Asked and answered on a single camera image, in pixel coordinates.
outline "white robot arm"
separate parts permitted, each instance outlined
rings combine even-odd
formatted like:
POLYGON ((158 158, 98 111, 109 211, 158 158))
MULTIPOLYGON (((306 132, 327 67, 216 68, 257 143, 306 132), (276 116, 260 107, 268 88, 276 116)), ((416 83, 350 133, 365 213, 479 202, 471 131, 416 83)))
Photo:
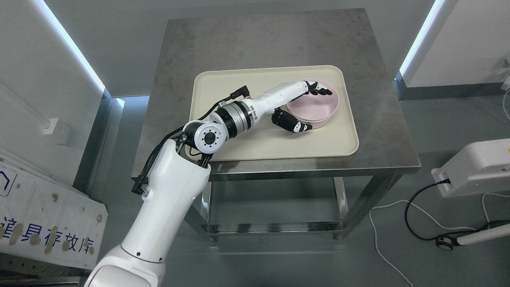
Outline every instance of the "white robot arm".
POLYGON ((135 222, 124 241, 97 264, 85 286, 160 286, 170 245, 188 208, 209 179, 209 159, 224 142, 256 125, 263 115, 272 114, 273 123, 290 132, 311 129, 280 109, 307 93, 324 95, 331 91, 318 82, 298 81, 251 99, 244 86, 228 98, 243 99, 229 104, 225 102, 228 99, 218 102, 219 108, 212 112, 209 122, 190 121, 177 129, 182 130, 177 143, 171 139, 172 133, 165 137, 149 156, 133 188, 144 201, 135 222), (180 156, 184 145, 202 153, 197 164, 180 156), (142 188, 146 178, 148 186, 142 188))

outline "black cable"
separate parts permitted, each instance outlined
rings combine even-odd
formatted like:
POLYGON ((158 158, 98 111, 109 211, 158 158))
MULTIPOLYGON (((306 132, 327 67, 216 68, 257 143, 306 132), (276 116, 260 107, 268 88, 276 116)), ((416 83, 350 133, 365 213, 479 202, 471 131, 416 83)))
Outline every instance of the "black cable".
POLYGON ((409 229, 409 231, 418 239, 420 240, 423 240, 423 241, 432 241, 432 240, 435 240, 437 238, 437 236, 435 237, 431 237, 431 238, 423 238, 421 236, 419 236, 418 234, 416 234, 416 232, 414 232, 414 230, 411 228, 411 226, 409 225, 409 222, 407 221, 407 212, 409 211, 409 207, 411 206, 411 203, 413 202, 413 200, 418 196, 418 194, 422 193, 424 190, 426 189, 429 189, 433 186, 436 186, 438 184, 442 184, 442 183, 451 183, 449 179, 445 179, 445 180, 442 180, 440 182, 436 182, 436 183, 433 183, 431 185, 427 185, 426 187, 420 189, 418 192, 416 192, 413 197, 411 197, 411 199, 409 200, 409 202, 407 203, 407 205, 405 206, 405 212, 404 212, 404 220, 405 220, 405 225, 407 226, 407 229, 409 229))
POLYGON ((436 186, 438 184, 443 184, 443 183, 451 183, 449 179, 445 179, 445 180, 442 180, 440 182, 436 182, 436 183, 433 183, 431 185, 427 185, 426 187, 420 189, 419 191, 417 191, 413 197, 411 197, 411 199, 409 200, 409 202, 407 203, 407 205, 405 206, 405 212, 404 212, 404 220, 405 220, 405 225, 407 226, 407 228, 409 229, 409 231, 418 239, 420 240, 423 240, 423 241, 432 241, 432 240, 436 240, 440 237, 445 237, 445 236, 449 236, 449 235, 452 235, 452 234, 462 234, 462 233, 475 233, 475 232, 479 232, 479 231, 482 231, 482 230, 485 230, 487 229, 490 225, 492 224, 496 224, 496 223, 510 223, 510 220, 494 220, 494 221, 490 221, 486 224, 484 224, 482 227, 478 228, 478 229, 475 229, 475 230, 461 230, 461 231, 453 231, 453 232, 448 232, 448 233, 444 233, 444 234, 440 234, 440 235, 437 235, 437 236, 434 236, 434 237, 430 237, 430 238, 424 238, 424 237, 421 237, 419 236, 418 234, 416 234, 416 232, 411 228, 411 226, 409 225, 409 222, 407 221, 407 212, 409 211, 409 207, 411 206, 411 203, 413 202, 413 200, 420 194, 422 193, 424 190, 426 189, 429 189, 433 186, 436 186))
POLYGON ((190 146, 189 154, 190 154, 191 156, 196 156, 196 155, 201 155, 202 153, 201 153, 201 152, 199 152, 199 153, 196 153, 196 154, 192 154, 192 153, 191 153, 191 146, 190 146))
MULTIPOLYGON (((214 111, 214 109, 221 102, 225 102, 225 101, 228 101, 228 100, 233 100, 233 99, 235 99, 237 97, 240 97, 242 95, 244 95, 244 96, 249 95, 249 92, 248 92, 248 94, 245 94, 246 92, 247 92, 246 86, 241 87, 237 91, 231 93, 225 99, 222 99, 222 100, 219 100, 218 102, 216 102, 203 116, 199 117, 198 120, 201 121, 204 118, 206 118, 209 114, 211 114, 214 111)), ((163 139, 160 141, 160 143, 157 146, 154 147, 152 152, 149 154, 149 156, 147 158, 147 161, 145 162, 145 165, 143 166, 142 171, 140 172, 140 175, 137 177, 137 179, 135 180, 135 183, 133 184, 133 188, 131 189, 132 192, 134 192, 136 194, 142 194, 143 193, 142 185, 143 185, 143 183, 144 183, 144 181, 145 181, 145 179, 147 177, 147 174, 149 173, 150 169, 152 168, 152 165, 156 161, 156 158, 157 158, 159 152, 161 151, 163 145, 173 135, 175 135, 176 133, 182 131, 183 128, 184 128, 184 126, 181 126, 181 127, 177 128, 176 130, 170 132, 169 134, 165 135, 163 137, 163 139)))

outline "stainless steel table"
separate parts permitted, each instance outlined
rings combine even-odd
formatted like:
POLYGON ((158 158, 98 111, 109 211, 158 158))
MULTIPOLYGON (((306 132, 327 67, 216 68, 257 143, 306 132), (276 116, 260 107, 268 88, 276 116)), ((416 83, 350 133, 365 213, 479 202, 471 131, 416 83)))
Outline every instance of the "stainless steel table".
MULTIPOLYGON (((342 70, 360 140, 358 151, 347 157, 213 162, 210 181, 373 176, 349 212, 345 197, 337 194, 340 221, 293 230, 344 237, 401 175, 421 166, 393 77, 387 73, 364 9, 170 20, 133 175, 139 174, 166 133, 188 121, 193 81, 199 73, 307 65, 334 65, 342 70)), ((201 222, 209 235, 267 231, 239 225, 238 232, 222 232, 221 226, 208 224, 195 208, 187 220, 201 222)))

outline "beige tray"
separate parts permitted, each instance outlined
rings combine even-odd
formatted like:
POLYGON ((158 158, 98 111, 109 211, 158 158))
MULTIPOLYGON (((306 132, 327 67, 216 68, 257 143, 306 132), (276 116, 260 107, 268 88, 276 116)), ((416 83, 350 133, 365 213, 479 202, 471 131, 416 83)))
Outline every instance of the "beige tray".
POLYGON ((263 117, 248 131, 229 139, 211 161, 303 157, 332 157, 353 154, 358 134, 342 72, 335 66, 304 66, 244 70, 207 71, 195 78, 190 119, 202 116, 219 99, 247 85, 253 98, 285 82, 321 79, 338 92, 340 102, 333 117, 321 128, 293 134, 263 117))

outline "white cable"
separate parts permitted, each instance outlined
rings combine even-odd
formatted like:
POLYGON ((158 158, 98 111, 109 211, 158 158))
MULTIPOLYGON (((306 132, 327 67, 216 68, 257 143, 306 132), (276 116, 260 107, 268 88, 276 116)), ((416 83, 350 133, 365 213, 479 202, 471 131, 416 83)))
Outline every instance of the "white cable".
POLYGON ((508 117, 508 119, 510 119, 510 115, 508 115, 508 112, 506 111, 506 108, 505 108, 505 99, 506 99, 506 96, 508 95, 508 91, 510 91, 510 89, 506 90, 505 96, 503 97, 503 111, 505 112, 506 117, 508 117))
POLYGON ((499 197, 510 197, 510 195, 500 195, 500 194, 493 194, 493 193, 486 193, 481 196, 481 207, 483 208, 483 214, 485 215, 485 219, 487 220, 487 223, 489 223, 489 216, 487 215, 487 210, 485 209, 485 196, 486 195, 493 195, 493 196, 499 196, 499 197))
MULTIPOLYGON (((374 209, 378 209, 378 208, 385 208, 385 207, 390 207, 390 206, 393 206, 397 203, 401 203, 401 202, 409 202, 408 200, 399 200, 399 201, 395 201, 393 203, 390 203, 388 205, 380 205, 380 206, 375 206, 374 208, 372 208, 369 212, 368 212, 368 217, 370 218, 370 222, 372 223, 372 228, 374 229, 374 242, 375 242, 375 249, 377 251, 377 253, 379 254, 379 256, 381 256, 381 258, 386 262, 388 263, 391 267, 393 267, 393 269, 395 269, 399 274, 400 276, 402 276, 402 278, 404 278, 407 283, 409 284, 409 286, 411 287, 414 287, 414 285, 409 281, 409 279, 400 271, 398 270, 398 268, 396 268, 393 264, 391 264, 391 262, 389 262, 386 257, 384 257, 381 252, 379 251, 379 246, 377 245, 377 230, 375 229, 375 224, 374 224, 374 220, 372 219, 372 210, 374 209)), ((472 227, 444 227, 443 225, 441 225, 439 222, 437 222, 437 220, 435 220, 430 214, 428 214, 425 210, 423 210, 421 207, 419 207, 418 205, 414 204, 414 203, 411 203, 412 206, 416 207, 418 210, 420 210, 421 212, 423 212, 426 216, 428 216, 430 219, 432 219, 432 221, 434 221, 434 223, 436 223, 439 227, 443 228, 443 229, 447 229, 447 230, 455 230, 455 229, 470 229, 470 230, 476 230, 476 228, 472 228, 472 227)))

